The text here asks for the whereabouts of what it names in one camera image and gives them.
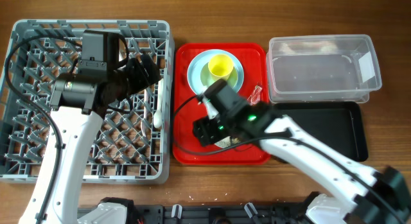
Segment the food scraps rice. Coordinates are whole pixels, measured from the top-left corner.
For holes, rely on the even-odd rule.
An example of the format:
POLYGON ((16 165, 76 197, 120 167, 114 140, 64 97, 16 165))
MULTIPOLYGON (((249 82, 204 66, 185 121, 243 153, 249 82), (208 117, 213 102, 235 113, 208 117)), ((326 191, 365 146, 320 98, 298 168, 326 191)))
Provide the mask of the food scraps rice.
POLYGON ((224 147, 226 147, 226 146, 230 146, 230 145, 239 143, 240 140, 238 138, 234 138, 234 137, 226 137, 226 138, 222 139, 221 142, 222 142, 222 145, 224 147))

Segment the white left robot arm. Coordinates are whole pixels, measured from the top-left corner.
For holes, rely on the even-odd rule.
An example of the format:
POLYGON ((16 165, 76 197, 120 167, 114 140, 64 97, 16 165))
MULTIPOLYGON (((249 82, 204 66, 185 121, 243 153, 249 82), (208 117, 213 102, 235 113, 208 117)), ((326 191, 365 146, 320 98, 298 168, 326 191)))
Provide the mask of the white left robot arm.
POLYGON ((48 143, 31 200, 20 223, 78 223, 78 201, 89 152, 111 103, 157 83, 160 72, 149 55, 119 59, 126 38, 86 30, 82 53, 68 73, 57 76, 45 111, 25 101, 49 122, 48 143))

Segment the light blue bowl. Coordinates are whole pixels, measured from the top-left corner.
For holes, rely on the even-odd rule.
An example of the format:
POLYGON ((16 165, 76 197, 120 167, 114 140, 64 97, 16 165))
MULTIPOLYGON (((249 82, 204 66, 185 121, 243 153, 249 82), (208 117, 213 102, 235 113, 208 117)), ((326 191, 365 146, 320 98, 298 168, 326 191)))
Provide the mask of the light blue bowl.
POLYGON ((238 138, 227 136, 226 138, 216 142, 215 145, 219 148, 227 148, 239 142, 240 140, 238 138))

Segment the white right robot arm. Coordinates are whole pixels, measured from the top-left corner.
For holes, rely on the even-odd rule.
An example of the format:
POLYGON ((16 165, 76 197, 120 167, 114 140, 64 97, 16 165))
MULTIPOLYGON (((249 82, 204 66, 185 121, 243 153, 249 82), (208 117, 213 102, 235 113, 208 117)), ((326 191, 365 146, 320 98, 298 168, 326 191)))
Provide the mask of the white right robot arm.
POLYGON ((193 133, 205 146, 231 136, 300 169, 328 194, 309 202, 304 214, 313 223, 406 223, 410 191, 403 175, 352 161, 301 128, 273 105, 251 105, 224 80, 196 96, 207 117, 193 133))

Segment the white plastic spoon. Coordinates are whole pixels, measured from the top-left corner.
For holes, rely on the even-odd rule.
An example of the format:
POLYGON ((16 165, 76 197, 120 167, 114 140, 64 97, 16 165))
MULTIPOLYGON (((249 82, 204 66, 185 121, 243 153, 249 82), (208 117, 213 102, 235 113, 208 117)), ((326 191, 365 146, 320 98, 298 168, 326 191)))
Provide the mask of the white plastic spoon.
POLYGON ((161 107, 162 107, 163 83, 164 83, 163 79, 159 80, 158 82, 157 109, 153 115, 153 125, 155 128, 160 128, 162 126, 161 107))

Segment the white plastic fork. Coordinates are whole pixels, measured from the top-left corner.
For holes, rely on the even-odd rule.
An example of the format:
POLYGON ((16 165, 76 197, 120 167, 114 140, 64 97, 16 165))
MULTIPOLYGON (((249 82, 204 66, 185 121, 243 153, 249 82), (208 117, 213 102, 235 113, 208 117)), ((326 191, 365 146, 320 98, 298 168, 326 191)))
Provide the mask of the white plastic fork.
POLYGON ((148 106, 149 106, 149 94, 148 94, 148 91, 145 89, 144 90, 144 101, 143 101, 143 119, 141 121, 141 131, 142 131, 143 137, 146 137, 148 106))

